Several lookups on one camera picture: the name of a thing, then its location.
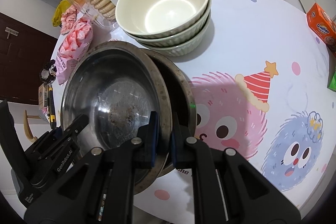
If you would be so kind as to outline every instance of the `door handle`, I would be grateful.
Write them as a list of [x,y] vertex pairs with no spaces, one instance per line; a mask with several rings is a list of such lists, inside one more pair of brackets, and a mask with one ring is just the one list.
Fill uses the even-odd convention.
[[17,36],[18,36],[18,34],[19,34],[19,32],[18,32],[18,31],[16,31],[16,30],[13,30],[13,29],[11,29],[11,28],[8,28],[8,27],[6,27],[6,29],[5,29],[5,32],[8,32],[7,39],[9,39],[9,35],[10,35],[10,34],[13,34],[13,35],[15,35],[16,37],[17,37]]

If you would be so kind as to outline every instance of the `cartoon eye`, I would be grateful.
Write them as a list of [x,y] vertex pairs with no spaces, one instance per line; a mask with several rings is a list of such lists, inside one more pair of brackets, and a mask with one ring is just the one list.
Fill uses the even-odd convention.
[[284,157],[283,157],[283,164],[289,165],[293,163],[293,161],[296,159],[296,156],[299,152],[299,143],[293,142],[289,148],[287,149]]
[[307,147],[306,150],[302,153],[302,155],[299,159],[299,162],[297,164],[298,168],[302,168],[307,164],[307,162],[310,158],[310,154],[311,154],[311,147]]
[[209,108],[203,104],[197,104],[196,111],[197,111],[197,126],[196,127],[201,128],[208,123],[209,118],[210,118],[210,111],[209,111]]
[[231,116],[222,117],[216,123],[216,135],[218,138],[228,140],[233,137],[237,131],[236,119]]

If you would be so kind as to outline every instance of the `yellow plastic bag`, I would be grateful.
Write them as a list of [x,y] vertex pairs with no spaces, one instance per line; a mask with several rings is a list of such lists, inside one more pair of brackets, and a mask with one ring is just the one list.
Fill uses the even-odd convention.
[[67,0],[62,0],[56,8],[55,14],[52,18],[52,25],[54,27],[60,26],[62,14],[71,6]]

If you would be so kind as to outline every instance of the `metal bowl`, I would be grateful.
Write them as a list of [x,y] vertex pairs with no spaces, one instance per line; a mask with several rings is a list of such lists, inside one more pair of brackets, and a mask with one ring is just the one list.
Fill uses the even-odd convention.
[[[194,136],[197,120],[195,100],[183,72],[162,54],[144,48],[142,50],[153,60],[159,69],[168,90],[172,111],[177,112],[179,123],[189,127],[190,134]],[[174,167],[169,155],[159,177],[166,175],[173,169]]]
[[93,147],[116,148],[137,135],[151,111],[160,117],[160,150],[155,166],[136,174],[135,193],[150,186],[165,165],[172,131],[172,114],[165,82],[152,60],[136,46],[120,41],[98,45],[87,53],[70,76],[61,106],[61,126],[79,114],[89,116],[78,135],[83,157]]

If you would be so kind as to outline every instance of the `pink snack bag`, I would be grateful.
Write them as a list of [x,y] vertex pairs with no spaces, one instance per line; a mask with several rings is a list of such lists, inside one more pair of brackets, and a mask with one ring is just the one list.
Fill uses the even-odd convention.
[[77,63],[86,54],[93,38],[92,24],[86,17],[76,21],[56,56],[58,84],[66,82]]

